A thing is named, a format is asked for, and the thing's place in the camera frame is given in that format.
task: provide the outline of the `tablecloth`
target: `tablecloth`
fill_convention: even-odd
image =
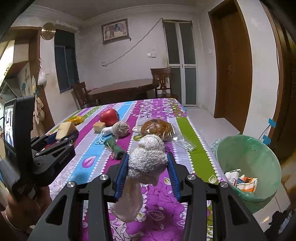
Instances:
[[[166,151],[173,153],[179,164],[187,167],[205,182],[217,184],[223,181],[223,173],[210,148],[193,126],[186,109],[175,99],[148,99],[123,102],[86,108],[71,115],[81,115],[85,121],[76,126],[79,137],[75,143],[76,156],[62,170],[50,185],[52,199],[68,181],[77,184],[92,181],[106,173],[111,165],[119,163],[112,159],[109,149],[96,145],[98,134],[93,124],[99,121],[99,114],[109,108],[117,110],[120,120],[126,121],[131,128],[148,117],[159,117],[168,121],[185,135],[196,149],[187,152],[174,143],[165,144]],[[57,131],[58,125],[49,133]],[[117,143],[130,154],[138,146],[138,133],[117,140]],[[109,213],[113,239],[116,241],[181,241],[185,225],[187,203],[178,203],[173,196],[167,170],[160,175],[158,185],[142,185],[143,206],[135,221],[124,223]],[[88,202],[83,207],[83,241],[88,241]],[[211,202],[207,201],[207,241],[213,237],[213,216]]]

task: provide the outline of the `green trash can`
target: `green trash can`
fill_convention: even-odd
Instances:
[[[274,197],[281,184],[281,166],[272,150],[261,141],[244,135],[229,136],[218,144],[215,155],[224,173],[241,169],[241,175],[258,178],[254,193],[232,186],[252,213]]]

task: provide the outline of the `crown molding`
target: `crown molding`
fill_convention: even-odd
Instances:
[[[173,5],[173,4],[156,4],[156,5],[143,5],[136,7],[128,7],[123,9],[118,9],[108,13],[98,15],[94,18],[84,21],[84,26],[89,26],[97,24],[101,21],[111,18],[117,18],[124,15],[138,13],[138,12],[148,12],[148,11],[175,11],[175,12],[186,12],[186,13],[197,13],[198,8],[184,6],[184,5]]]
[[[71,24],[75,27],[80,27],[84,25],[84,21],[73,17],[71,15],[68,15],[66,13],[44,7],[44,6],[39,6],[39,5],[31,5],[29,6],[23,13],[23,15],[39,15],[39,16],[44,16],[44,17],[50,17],[54,18],[57,20],[57,22],[62,23],[68,23]]]

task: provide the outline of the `bracelet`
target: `bracelet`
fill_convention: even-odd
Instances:
[[[7,214],[6,214],[6,211],[5,211],[5,217],[6,217],[6,220],[7,220],[7,222],[10,224],[11,227],[13,227],[14,229],[16,229],[16,230],[18,230],[18,231],[20,231],[20,232],[23,232],[22,230],[16,228],[16,227],[15,227],[15,226],[9,221],[9,219],[8,219],[8,217],[7,217]]]

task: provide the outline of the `silver screw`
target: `silver screw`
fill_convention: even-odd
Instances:
[[[193,174],[189,174],[189,175],[187,176],[187,178],[188,178],[189,180],[195,180],[195,179],[196,179],[196,176],[193,175]]]
[[[220,186],[223,187],[223,188],[227,188],[228,183],[227,182],[220,182]]]
[[[74,187],[75,186],[75,182],[68,182],[67,183],[67,187],[69,187],[69,188],[72,188],[72,187]]]
[[[101,180],[107,180],[108,179],[108,175],[107,174],[102,174],[101,176],[100,176],[100,179]]]

